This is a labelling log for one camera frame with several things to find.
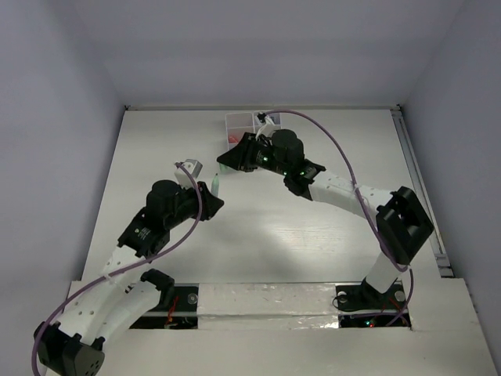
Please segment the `white enclosure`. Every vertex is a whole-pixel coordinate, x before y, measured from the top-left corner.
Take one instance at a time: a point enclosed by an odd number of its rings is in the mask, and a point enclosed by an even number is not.
[[[413,186],[389,110],[307,114],[337,137],[360,183],[389,190]],[[83,280],[99,275],[152,183],[173,178],[173,161],[201,160],[204,181],[219,172],[215,159],[227,150],[224,120],[223,110],[126,112]],[[334,145],[314,125],[289,114],[281,120],[303,140],[307,158],[348,177]],[[200,284],[198,330],[128,331],[110,346],[99,374],[165,368],[186,376],[401,374],[402,366],[390,367],[392,358],[412,365],[406,373],[416,376],[496,374],[464,282],[440,277],[429,242],[413,260],[412,331],[337,328],[335,283],[360,281],[380,254],[366,221],[295,197],[280,176],[265,170],[221,174],[219,181],[225,206],[153,264],[176,283]],[[172,242],[190,222],[171,231]],[[406,278],[404,286],[409,291]],[[364,353],[371,357],[358,361]]]
[[[157,367],[171,364],[162,355],[175,343],[187,374],[198,366],[208,374],[368,374],[366,363],[352,367],[360,346],[399,354],[370,353],[383,373],[401,363],[421,374],[493,374],[484,335],[499,369],[499,0],[5,0],[0,30],[2,374],[30,374],[34,329],[72,280],[98,273],[172,162],[197,157],[210,179],[214,157],[228,148],[225,114],[278,105],[303,107],[334,127],[365,184],[391,189],[422,172],[441,230],[434,250],[447,252],[457,278],[440,279],[423,249],[411,305],[418,336],[215,331],[196,342],[194,333],[135,331],[111,363],[153,341]],[[387,109],[397,104],[415,155],[408,139],[403,149],[398,142],[404,128],[392,128]],[[133,111],[152,105],[182,111]],[[351,110],[326,110],[334,107]],[[211,111],[189,111],[201,108]],[[327,140],[302,121],[281,120],[301,134],[308,156],[347,177]],[[413,157],[420,172],[407,168]],[[142,170],[129,171],[137,160]],[[291,196],[276,176],[222,175],[221,185],[221,215],[160,262],[178,282],[359,280],[378,253],[361,219]],[[448,297],[442,314],[425,295]],[[313,352],[318,344],[323,351]],[[248,356],[231,361],[243,348]],[[190,363],[192,351],[200,363]],[[103,375],[146,374],[147,361],[108,364]]]

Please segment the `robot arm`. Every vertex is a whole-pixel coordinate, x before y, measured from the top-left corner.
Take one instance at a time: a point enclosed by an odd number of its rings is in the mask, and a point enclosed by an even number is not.
[[[258,134],[245,133],[240,142],[217,161],[238,171],[263,168],[283,176],[290,192],[310,201],[324,202],[365,218],[365,213],[349,180],[305,158],[303,142],[289,129],[275,131],[265,115],[258,115],[263,126]],[[358,186],[369,217],[387,245],[390,256],[381,253],[362,282],[364,298],[381,300],[431,235],[434,227],[415,193],[404,186],[397,191]]]
[[[188,160],[183,167],[196,179],[202,165]],[[168,243],[171,229],[197,217],[199,201],[192,183],[179,170],[175,176],[177,183],[161,180],[153,184],[146,206],[122,233],[101,272],[107,280],[83,293],[41,334],[37,351],[42,364],[65,376],[96,374],[115,338],[146,311],[171,302],[174,280],[151,269],[148,262],[114,277],[110,274],[151,259]],[[198,182],[197,188],[203,205],[200,220],[211,219],[224,201],[213,196],[204,182]]]

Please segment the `white table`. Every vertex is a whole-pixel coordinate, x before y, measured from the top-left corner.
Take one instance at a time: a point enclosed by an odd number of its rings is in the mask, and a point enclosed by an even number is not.
[[[210,182],[226,149],[227,111],[129,111],[122,123],[83,280],[99,274],[152,183],[173,179],[175,161],[200,160]],[[359,182],[412,186],[389,110],[310,110],[338,139]],[[313,125],[282,116],[308,159],[348,178],[332,143]],[[154,264],[177,283],[291,283],[361,280],[379,254],[366,222],[295,197],[270,172],[220,176],[223,209]],[[171,232],[175,241],[191,223]],[[128,331],[99,376],[213,374],[494,375],[462,280],[441,279],[429,244],[413,261],[413,330]],[[73,288],[81,284],[74,283]],[[407,277],[404,285],[408,290]]]

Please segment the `plastic container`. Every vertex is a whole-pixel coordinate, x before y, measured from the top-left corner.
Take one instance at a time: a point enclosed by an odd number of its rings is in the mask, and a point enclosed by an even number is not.
[[[226,142],[228,143],[228,150],[240,142],[245,132],[256,133],[258,131],[261,123],[256,118],[256,115],[259,112],[261,111],[226,114]],[[281,129],[280,114],[272,114],[271,118],[275,122],[276,128]]]

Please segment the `purple cable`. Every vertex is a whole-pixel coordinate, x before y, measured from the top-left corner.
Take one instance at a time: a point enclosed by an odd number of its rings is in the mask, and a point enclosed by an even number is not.
[[[160,257],[166,255],[170,251],[174,251],[179,245],[181,245],[182,243],[184,243],[184,241],[186,239],[188,239],[188,237],[193,233],[196,226],[198,225],[198,222],[200,221],[200,218],[202,216],[202,206],[203,206],[202,196],[200,194],[200,190],[198,189],[198,185],[196,184],[195,179],[191,176],[191,174],[188,172],[188,170],[186,170],[186,168],[184,168],[182,163],[176,163],[175,165],[176,165],[176,167],[180,168],[188,176],[189,181],[192,183],[193,189],[195,190],[196,198],[198,199],[198,213],[196,214],[195,222],[192,224],[192,226],[189,228],[188,232],[186,232],[186,234],[181,239],[179,239],[175,244],[173,244],[172,246],[167,248],[165,251],[159,252],[157,255],[153,256],[152,258],[144,259],[142,261],[136,262],[136,263],[131,264],[129,266],[125,266],[121,269],[114,270],[113,272],[111,272],[109,274],[110,277],[115,277],[118,274],[128,272],[129,270],[132,270],[132,269],[140,267],[144,264],[153,262],[153,261],[159,259]],[[87,290],[90,290],[91,288],[93,288],[94,286],[96,286],[97,284],[100,284],[101,282],[103,282],[105,280],[106,280],[105,277],[99,277],[99,278],[93,280],[92,282],[90,282],[89,284],[86,284],[84,287],[82,287],[80,290],[78,290],[77,292],[72,294],[69,298],[67,298],[64,302],[62,302],[61,305],[59,307],[57,307],[56,310],[54,312],[52,312],[49,317],[47,317],[47,320],[45,320],[43,325],[40,327],[40,330],[38,331],[38,333],[34,339],[33,350],[31,352],[31,370],[33,371],[34,376],[41,376],[40,372],[38,371],[38,367],[37,367],[37,350],[38,350],[38,347],[40,345],[41,337],[44,334],[47,327],[56,318],[56,316],[64,310],[64,307],[66,307],[68,304],[70,304],[77,296],[83,294]]]
[[[396,320],[398,320],[400,317],[402,317],[402,315],[403,315],[405,309],[407,308],[407,305],[409,304],[409,301],[410,301],[410,299],[411,299],[411,297],[413,295],[413,290],[414,290],[414,273],[413,273],[413,271],[410,268],[407,268],[405,266],[403,268],[400,267],[400,265],[391,256],[391,253],[389,252],[389,250],[387,248],[387,245],[384,242],[383,238],[377,232],[376,225],[373,222],[373,220],[370,218],[369,209],[367,208],[366,203],[363,200],[362,194],[360,193],[360,189],[357,186],[357,184],[358,184],[357,183],[357,178],[355,177],[355,172],[353,171],[353,167],[351,166],[351,163],[348,160],[348,157],[346,157],[346,154],[344,153],[343,149],[341,148],[341,145],[339,144],[338,141],[336,141],[336,139],[334,138],[334,136],[332,136],[330,134],[330,132],[327,131],[327,129],[325,127],[323,127],[320,123],[318,123],[312,117],[309,117],[307,114],[303,114],[302,112],[295,111],[295,110],[270,110],[270,111],[266,111],[265,113],[267,115],[283,113],[283,114],[292,114],[292,115],[300,116],[300,117],[302,117],[302,118],[310,121],[314,125],[316,125],[322,132],[324,132],[326,134],[327,137],[329,137],[329,139],[334,143],[334,145],[336,145],[336,148],[339,150],[339,153],[343,157],[344,163],[346,164],[346,167],[348,167],[348,171],[350,172],[351,181],[353,182],[353,185],[355,186],[355,194],[357,196],[357,199],[359,200],[359,203],[360,203],[360,206],[362,208],[363,214],[366,217],[367,222],[369,223],[370,229],[373,231],[374,235],[376,236],[377,241],[379,242],[379,244],[381,246],[381,249],[383,250],[384,255],[386,255],[386,257],[388,257],[388,259],[391,261],[391,263],[393,264],[393,266],[400,273],[404,273],[406,270],[409,270],[409,274],[410,274],[409,297],[407,298],[407,301],[405,302],[405,305],[402,307],[402,309],[400,310],[400,312],[395,316],[395,318],[392,321],[390,321],[390,323],[388,323],[387,326],[392,325]]]

